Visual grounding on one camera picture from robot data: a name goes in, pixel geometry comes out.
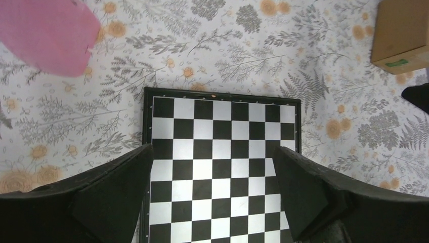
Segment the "black square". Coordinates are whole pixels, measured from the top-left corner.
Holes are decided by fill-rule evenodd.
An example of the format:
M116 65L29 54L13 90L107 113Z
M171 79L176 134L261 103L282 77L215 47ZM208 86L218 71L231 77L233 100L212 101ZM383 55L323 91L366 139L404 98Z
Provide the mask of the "black square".
M281 140L295 140L295 124L282 123L280 125Z
M194 159L211 159L213 140L194 140Z
M262 243L265 241L265 234L264 233L250 234L247 240L248 240L248 243Z
M230 238L212 239L211 243L231 243Z
M195 119L213 119L213 102L205 100L196 100L194 108Z
M173 180L192 180L192 160L173 160Z
M173 139L152 139L153 159L173 159Z
M281 243L294 243L290 229L282 229L280 231L280 242Z
M230 120L214 120L213 139L231 139L231 128Z
M265 177L265 195L280 194L279 184L275 176Z
M265 121L269 123L280 122L280 106L266 105L265 106Z
M213 159L212 167L213 179L231 178L230 159Z
M152 181L150 184L150 202L171 201L172 181Z
M247 234L248 216L232 217L230 219L230 236Z
M249 158L249 140L231 140L231 158Z
M249 104L232 102L231 119L249 121Z
M249 177L265 176L265 159L251 158L249 159Z
M249 196L249 178L231 179L231 197Z
M171 242L171 224L154 224L149 226L149 240L158 243Z
M174 119L173 138L193 139L194 138L194 120Z
M192 221L192 241L205 240L210 238L211 220Z
M265 214L265 232L280 230L280 212Z
M280 147L280 140L267 140L265 141L265 158L272 158L274 149Z
M174 117L174 99L158 98L153 99L153 117Z
M211 200L211 218L221 219L231 217L231 199L212 199Z
M194 180L192 183L193 200L211 199L211 180Z
M265 123L249 122L249 140L265 139Z
M249 197L249 215L265 213L265 196Z
M192 201L173 201L171 204L171 222L192 221Z

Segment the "chessboard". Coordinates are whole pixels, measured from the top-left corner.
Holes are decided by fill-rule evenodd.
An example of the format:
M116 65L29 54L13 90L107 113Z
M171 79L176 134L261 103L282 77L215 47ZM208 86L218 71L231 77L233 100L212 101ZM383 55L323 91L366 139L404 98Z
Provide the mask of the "chessboard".
M271 158L301 152L300 120L299 100L145 88L140 242L292 243Z

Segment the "gray fern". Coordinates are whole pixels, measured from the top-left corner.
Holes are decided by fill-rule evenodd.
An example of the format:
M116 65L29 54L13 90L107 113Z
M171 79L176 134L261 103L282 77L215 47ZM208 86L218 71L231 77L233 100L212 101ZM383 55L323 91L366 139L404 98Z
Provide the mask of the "gray fern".
M407 118L408 124L402 129L401 142L399 143L400 148L408 148L412 150L421 150L426 148L427 140L429 139L429 123L427 117L424 119L414 116L417 122Z
M247 33L259 32L262 20L258 17L258 13L252 5L246 5L240 7L237 12L237 20L235 21L238 25L244 27L244 31Z
M224 0L192 0L194 6L191 7L192 13L208 21L218 14L218 10L225 6Z
M329 88L326 86L324 78L319 77L317 70L314 69L313 77L302 71L299 72L304 80L288 73L290 82L284 80L286 89L280 86L280 91L284 97L302 100L306 113L310 107L312 111L315 111L319 100L326 99L325 93L329 94Z
M394 111L383 110L383 113L374 115L369 124L362 124L358 128L358 140L362 146L368 145L372 149L384 145L388 150L398 146L399 136L394 131L399 127L398 116Z

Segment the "black object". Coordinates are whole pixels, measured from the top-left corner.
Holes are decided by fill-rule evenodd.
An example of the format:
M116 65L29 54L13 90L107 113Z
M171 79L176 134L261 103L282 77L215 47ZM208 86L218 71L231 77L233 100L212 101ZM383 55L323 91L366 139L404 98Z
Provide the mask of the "black object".
M412 86L402 92L402 97L429 114L429 84Z
M151 145L53 184L0 195L1 242L131 242L153 163Z
M285 147L273 161L294 241L429 242L429 198L366 184Z

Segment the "green label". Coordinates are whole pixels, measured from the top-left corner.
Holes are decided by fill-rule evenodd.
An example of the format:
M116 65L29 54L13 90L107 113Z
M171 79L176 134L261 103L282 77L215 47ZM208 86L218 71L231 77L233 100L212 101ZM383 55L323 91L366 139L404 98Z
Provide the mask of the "green label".
M401 66L401 65L404 65L404 64L407 64L407 63L408 63L407 60L401 59L401 60L399 60L397 62L386 63L386 66L388 66L388 67L397 67L397 66Z

